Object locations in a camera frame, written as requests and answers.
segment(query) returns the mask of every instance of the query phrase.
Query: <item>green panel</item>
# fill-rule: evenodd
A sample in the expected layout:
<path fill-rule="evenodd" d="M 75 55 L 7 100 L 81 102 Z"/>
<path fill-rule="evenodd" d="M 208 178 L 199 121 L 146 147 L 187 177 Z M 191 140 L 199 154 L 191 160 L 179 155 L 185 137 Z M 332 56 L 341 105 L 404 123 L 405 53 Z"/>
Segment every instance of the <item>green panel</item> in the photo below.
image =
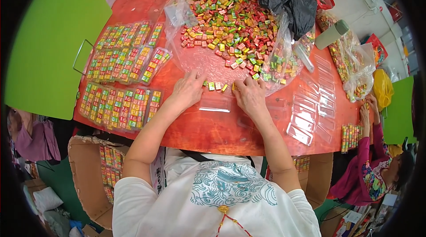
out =
<path fill-rule="evenodd" d="M 74 60 L 85 39 L 94 44 L 111 14 L 105 0 L 33 0 L 13 44 L 6 104 L 72 119 L 81 79 Z M 83 71 L 91 49 L 84 42 L 77 70 Z"/>
<path fill-rule="evenodd" d="M 387 144 L 402 144 L 405 137 L 408 143 L 415 143 L 417 139 L 413 137 L 413 123 L 411 117 L 411 98 L 413 93 L 414 78 L 412 76 L 392 83 L 395 94 L 392 102 L 382 111 L 385 118 L 383 120 L 383 136 Z"/>

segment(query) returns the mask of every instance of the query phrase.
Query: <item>metal handle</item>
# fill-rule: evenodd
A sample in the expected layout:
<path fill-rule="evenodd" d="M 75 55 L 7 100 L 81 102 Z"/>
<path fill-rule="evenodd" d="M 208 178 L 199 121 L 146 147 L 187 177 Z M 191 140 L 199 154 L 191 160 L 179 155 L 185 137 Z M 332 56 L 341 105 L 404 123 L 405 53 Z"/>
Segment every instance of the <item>metal handle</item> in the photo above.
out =
<path fill-rule="evenodd" d="M 78 54 L 80 54 L 81 48 L 83 47 L 83 44 L 84 44 L 85 42 L 89 43 L 89 44 L 93 47 L 92 43 L 90 43 L 87 39 L 83 40 L 83 42 L 82 42 L 82 44 L 81 44 L 80 48 L 78 49 L 78 53 L 77 53 L 77 55 L 75 56 L 74 63 L 72 64 L 72 68 L 73 68 L 74 70 L 76 70 L 77 72 L 79 72 L 80 74 L 82 74 L 82 75 L 88 75 L 88 74 L 82 73 L 82 72 L 80 72 L 79 70 L 77 70 L 77 69 L 75 68 L 75 62 L 77 61 Z"/>

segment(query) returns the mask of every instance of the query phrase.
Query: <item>red table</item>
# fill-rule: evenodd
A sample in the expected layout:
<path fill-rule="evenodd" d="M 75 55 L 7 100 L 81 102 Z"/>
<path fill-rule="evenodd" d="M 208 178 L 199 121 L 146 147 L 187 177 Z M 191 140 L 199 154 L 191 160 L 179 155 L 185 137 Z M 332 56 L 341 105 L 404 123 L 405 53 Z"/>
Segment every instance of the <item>red table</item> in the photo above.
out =
<path fill-rule="evenodd" d="M 113 25 L 117 22 L 131 23 L 144 21 L 146 19 L 153 22 L 163 22 L 166 19 L 163 7 L 167 2 L 168 0 L 116 0 L 112 7 L 112 16 L 106 23 L 106 26 Z M 164 47 L 165 45 L 166 39 L 163 32 L 157 46 Z M 330 61 L 332 66 L 334 66 L 328 48 L 320 51 L 314 47 L 310 59 L 315 65 L 314 54 Z M 296 79 L 284 89 L 268 97 L 272 99 L 285 99 L 287 101 L 287 110 L 284 118 L 275 121 L 275 124 L 281 131 L 292 155 L 310 155 L 339 151 L 341 125 L 348 123 L 357 124 L 359 122 L 358 107 L 361 103 L 349 102 L 343 91 L 337 70 L 333 69 L 332 71 L 334 81 L 336 82 L 337 110 L 335 119 L 336 129 L 333 132 L 331 144 L 323 141 L 322 138 L 315 133 L 313 142 L 311 146 L 308 147 L 291 136 L 288 136 L 285 132 L 290 121 L 293 92 L 298 90 L 299 86 L 308 88 L 306 83 L 299 77 L 296 77 Z M 163 89 L 165 98 L 167 98 L 172 93 L 175 82 L 183 76 L 184 73 L 179 70 L 173 62 L 170 62 L 156 75 L 150 87 Z M 314 79 L 318 78 L 317 69 L 312 74 L 312 77 Z M 79 86 L 80 92 L 84 91 L 86 84 L 87 81 L 83 76 Z M 135 87 L 136 85 L 121 85 L 116 82 L 113 86 L 117 88 L 126 88 Z M 80 106 L 80 103 L 81 98 L 77 101 L 77 107 Z M 190 107 L 168 128 L 161 145 L 218 154 L 263 156 L 263 140 L 258 131 L 237 125 L 237 119 L 242 116 L 242 114 L 243 111 L 237 106 L 235 98 L 232 101 L 230 113 L 200 111 L 196 106 Z M 75 109 L 74 120 L 106 131 L 104 127 L 98 126 L 87 118 L 82 117 L 78 112 L 78 108 Z M 109 132 L 130 139 L 134 139 L 137 136 L 137 133 Z"/>

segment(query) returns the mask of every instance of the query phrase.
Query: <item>yellow plastic bag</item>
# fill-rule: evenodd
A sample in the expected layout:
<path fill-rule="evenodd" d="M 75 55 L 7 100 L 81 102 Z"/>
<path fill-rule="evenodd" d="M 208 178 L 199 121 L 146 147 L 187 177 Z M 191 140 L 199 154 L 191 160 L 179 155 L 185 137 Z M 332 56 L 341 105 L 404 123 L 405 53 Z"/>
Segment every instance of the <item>yellow plastic bag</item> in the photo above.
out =
<path fill-rule="evenodd" d="M 377 99 L 377 107 L 381 112 L 385 107 L 391 104 L 394 87 L 389 76 L 382 69 L 377 69 L 373 73 L 374 84 L 373 92 Z"/>

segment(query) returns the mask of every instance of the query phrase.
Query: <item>floral shirt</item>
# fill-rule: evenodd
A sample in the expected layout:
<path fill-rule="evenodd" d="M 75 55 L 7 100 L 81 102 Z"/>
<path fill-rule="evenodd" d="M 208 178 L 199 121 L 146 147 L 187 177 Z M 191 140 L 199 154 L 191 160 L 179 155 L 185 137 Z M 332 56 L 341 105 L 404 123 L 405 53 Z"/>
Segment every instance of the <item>floral shirt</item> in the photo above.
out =
<path fill-rule="evenodd" d="M 375 168 L 370 167 L 370 161 L 367 160 L 365 164 L 362 166 L 362 174 L 365 182 L 365 186 L 370 194 L 370 197 L 373 201 L 380 199 L 388 190 L 385 181 L 381 176 L 380 171 L 383 168 L 388 168 L 389 164 L 392 161 L 392 157 L 389 153 L 388 146 L 382 137 L 381 146 L 383 148 L 384 154 L 389 156 L 389 159 L 386 161 L 382 161 Z"/>

